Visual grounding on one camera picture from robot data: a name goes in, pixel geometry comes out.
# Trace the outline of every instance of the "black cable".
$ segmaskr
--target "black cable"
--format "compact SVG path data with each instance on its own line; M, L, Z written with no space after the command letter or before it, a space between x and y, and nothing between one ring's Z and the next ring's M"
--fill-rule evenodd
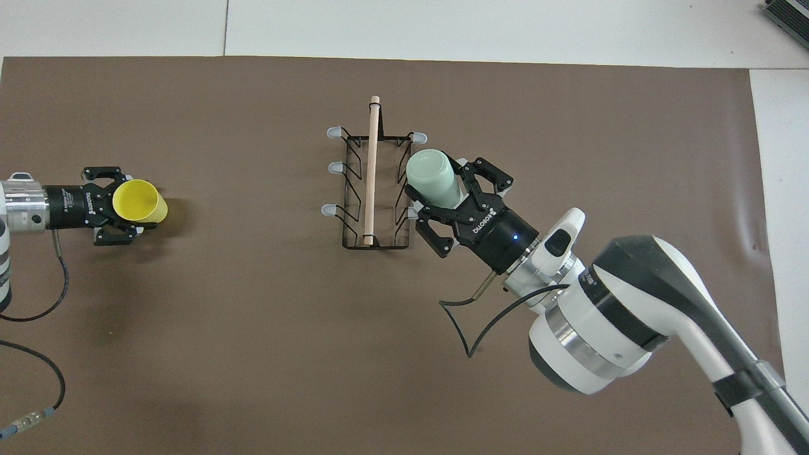
M59 367L57 367L56 364L48 357L45 357L39 352L36 352L33 349L27 348L25 346L20 346L19 344L14 344L13 342L7 342L3 340L0 340L0 345L18 349L22 352L27 352L28 354L33 355L34 357L42 360L43 362L48 364L49 367L51 367L53 372L55 372L56 376L59 378L59 398L56 400L56 404L53 405L53 409L56 410L61 405L62 400L65 399L65 377L61 374Z
M36 321L37 319L47 316L56 309L57 306L65 299L65 295L67 294L67 287L70 284L70 276L67 274L67 266L65 265L65 260L61 257L61 247L59 246L59 234L58 230L54 229L53 233L53 249L56 251L56 257L59 260L59 264L61 264L61 271L65 274L65 284L61 288L61 294L59 298L56 300L56 303L51 305L50 308L46 309L42 313L37 314L36 316L31 317L11 317L5 316L0 314L0 319L4 321L11 321L11 322L29 322L29 321Z
M549 292L549 291L556 291L557 289L565 289L568 286L569 286L569 284L554 284L552 286L542 287L540 289L537 289L536 291L527 293L523 297L520 297L513 304L509 305L508 307L506 307L506 309L502 310L500 312L500 314L495 316L494 319L492 319L489 322L489 324L483 329L483 331L481 331L481 334L477 336L477 340L475 340L475 343L472 345L472 349L469 349L469 345L466 343L466 337L464 337L464 332L461 331L460 325L458 325L458 321L455 320L455 317L452 316L452 312L450 312L449 308L447 308L447 307L460 307L460 306L471 304L475 300L474 299L468 299L468 300L463 300L461 302L445 302L445 301L441 300L440 302L438 302L438 304L441 305L441 308L443 308L443 310L450 317L450 320L452 321L452 325L454 325L455 330L458 331L458 335L460 336L460 341L464 344L464 351L466 351L466 356L469 359L471 359L472 356L475 354L475 350L477 349L477 345L481 344L481 340L486 335L486 333L489 332L489 329L494 327L494 325L497 324L498 321L500 321L506 314L510 313L511 310L513 310L514 308L517 308L522 303L524 303L526 300L529 300L532 297L538 296L539 294L543 294L543 293Z

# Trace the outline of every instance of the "robotiq logo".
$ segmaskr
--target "robotiq logo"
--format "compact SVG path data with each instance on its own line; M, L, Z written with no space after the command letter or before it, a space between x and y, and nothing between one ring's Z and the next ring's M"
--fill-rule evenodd
M496 214L497 214L497 212L496 212L496 211L494 211L494 209L489 209L489 214L488 214L488 215L486 215L486 216L485 216L485 218L483 218L483 219L482 219L482 220L481 220L481 221L480 221L480 222L477 224L477 227L475 227L474 229L472 229L472 232L474 232L474 233L476 233L476 234L477 234L478 232L480 232L480 231L481 231L481 229L483 229L483 227L484 227L484 226L485 226L487 223L489 223L489 221L491 221L491 220L492 220L492 218L494 218L494 216L495 216Z
M93 210L93 200L89 193L85 193L84 196L87 199L87 213L90 215L95 215L95 210Z

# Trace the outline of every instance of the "black vent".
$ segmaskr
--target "black vent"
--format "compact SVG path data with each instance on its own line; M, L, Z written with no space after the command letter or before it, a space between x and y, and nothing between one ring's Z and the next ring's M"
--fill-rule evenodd
M809 49L809 0L772 0L764 13Z

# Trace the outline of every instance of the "white floor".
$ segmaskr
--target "white floor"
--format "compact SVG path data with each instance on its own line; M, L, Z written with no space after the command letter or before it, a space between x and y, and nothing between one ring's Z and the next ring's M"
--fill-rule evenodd
M291 55L751 69L790 392L809 410L809 50L763 0L2 0L0 57Z

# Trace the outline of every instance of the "wooden handle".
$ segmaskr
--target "wooden handle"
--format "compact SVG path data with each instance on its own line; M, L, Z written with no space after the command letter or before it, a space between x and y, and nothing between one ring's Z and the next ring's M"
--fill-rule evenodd
M368 168L365 184L365 235L362 243L373 245L374 238L374 192L376 187L376 143L379 141L379 97L371 97L371 122L368 125Z

